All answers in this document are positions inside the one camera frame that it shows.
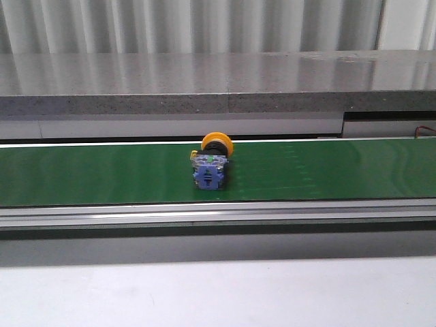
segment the conveyor belt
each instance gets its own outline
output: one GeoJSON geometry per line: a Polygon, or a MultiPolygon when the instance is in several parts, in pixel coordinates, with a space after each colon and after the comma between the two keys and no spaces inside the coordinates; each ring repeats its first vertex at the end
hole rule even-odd
{"type": "Polygon", "coordinates": [[[223,191],[193,186],[200,143],[0,149],[1,206],[436,197],[436,138],[239,142],[223,191]]]}

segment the gray countertop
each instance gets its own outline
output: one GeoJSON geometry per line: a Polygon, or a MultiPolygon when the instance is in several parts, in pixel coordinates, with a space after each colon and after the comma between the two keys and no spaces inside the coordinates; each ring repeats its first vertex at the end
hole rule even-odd
{"type": "Polygon", "coordinates": [[[427,111],[436,51],[0,54],[0,116],[427,111]]]}

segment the aluminum rail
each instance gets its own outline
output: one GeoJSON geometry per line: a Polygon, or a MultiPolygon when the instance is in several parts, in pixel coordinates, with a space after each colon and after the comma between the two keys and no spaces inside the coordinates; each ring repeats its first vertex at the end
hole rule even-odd
{"type": "Polygon", "coordinates": [[[436,221],[436,199],[237,202],[0,209],[0,228],[268,221],[436,221]]]}

